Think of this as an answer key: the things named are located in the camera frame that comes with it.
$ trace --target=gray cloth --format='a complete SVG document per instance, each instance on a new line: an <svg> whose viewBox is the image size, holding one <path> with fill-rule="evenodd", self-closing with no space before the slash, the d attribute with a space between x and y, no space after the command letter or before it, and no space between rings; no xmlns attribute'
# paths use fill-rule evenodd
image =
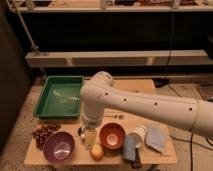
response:
<svg viewBox="0 0 213 171"><path fill-rule="evenodd" d="M159 151L163 152L166 145L166 133L158 127L149 126L147 127L146 145Z"/></svg>
<svg viewBox="0 0 213 171"><path fill-rule="evenodd" d="M135 139L127 135L125 137L124 147L123 147L123 158L129 161L134 161L136 154L135 154L135 146L136 141Z"/></svg>

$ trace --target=tiled floor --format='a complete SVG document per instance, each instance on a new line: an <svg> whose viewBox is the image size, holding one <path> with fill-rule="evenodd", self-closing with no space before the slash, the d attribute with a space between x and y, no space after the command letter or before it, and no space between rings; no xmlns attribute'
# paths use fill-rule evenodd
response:
<svg viewBox="0 0 213 171"><path fill-rule="evenodd" d="M196 90L195 84L171 84L170 85L180 96L192 97L200 99L200 95ZM158 94L177 96L169 86L157 89ZM26 99L25 107L19 114L19 117L14 125L13 131L7 141L7 144L0 155L0 170L1 171L49 171L55 170L50 167L43 166L25 166L24 158L31 139L31 132L35 128L36 120L29 113L33 112L31 106L35 96L28 96ZM190 139L190 133L169 127L170 134L182 138ZM194 136L194 141L202 143L206 146L208 144L205 139L199 136ZM175 165L162 165L158 168L162 171L189 171L190 170L190 154L189 154L189 143L174 141L174 146L177 152L178 163ZM212 170L213 162L213 151L206 150L200 146L193 145L193 158L194 158L194 171L210 171ZM72 168L58 168L57 170L131 170L123 166L111 166L111 167L72 167Z"/></svg>

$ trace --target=dark wall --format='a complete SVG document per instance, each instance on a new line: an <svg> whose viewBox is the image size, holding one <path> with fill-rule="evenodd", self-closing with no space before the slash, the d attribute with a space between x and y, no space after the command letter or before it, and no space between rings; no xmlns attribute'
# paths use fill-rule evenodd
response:
<svg viewBox="0 0 213 171"><path fill-rule="evenodd" d="M0 151L30 88L24 52L5 17L0 1Z"/></svg>
<svg viewBox="0 0 213 171"><path fill-rule="evenodd" d="M41 51L158 50L170 48L171 12L25 13ZM17 16L8 13L25 51L30 50ZM213 36L213 12L174 13L173 49L202 49Z"/></svg>

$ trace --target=paper cup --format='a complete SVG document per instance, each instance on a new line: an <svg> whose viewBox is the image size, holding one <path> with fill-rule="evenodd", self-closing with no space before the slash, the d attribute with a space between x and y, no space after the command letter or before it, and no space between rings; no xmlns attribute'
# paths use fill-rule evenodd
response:
<svg viewBox="0 0 213 171"><path fill-rule="evenodd" d="M132 137L134 137L136 141L136 148L140 148L146 138L147 129L144 125L138 125L133 131L129 133Z"/></svg>

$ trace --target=purple bowl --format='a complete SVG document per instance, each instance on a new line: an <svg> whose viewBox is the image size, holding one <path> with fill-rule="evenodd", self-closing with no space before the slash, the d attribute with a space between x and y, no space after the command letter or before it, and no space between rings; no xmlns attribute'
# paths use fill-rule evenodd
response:
<svg viewBox="0 0 213 171"><path fill-rule="evenodd" d="M57 132L51 135L44 144L45 158L51 163L59 163L66 160L75 148L75 141L67 132Z"/></svg>

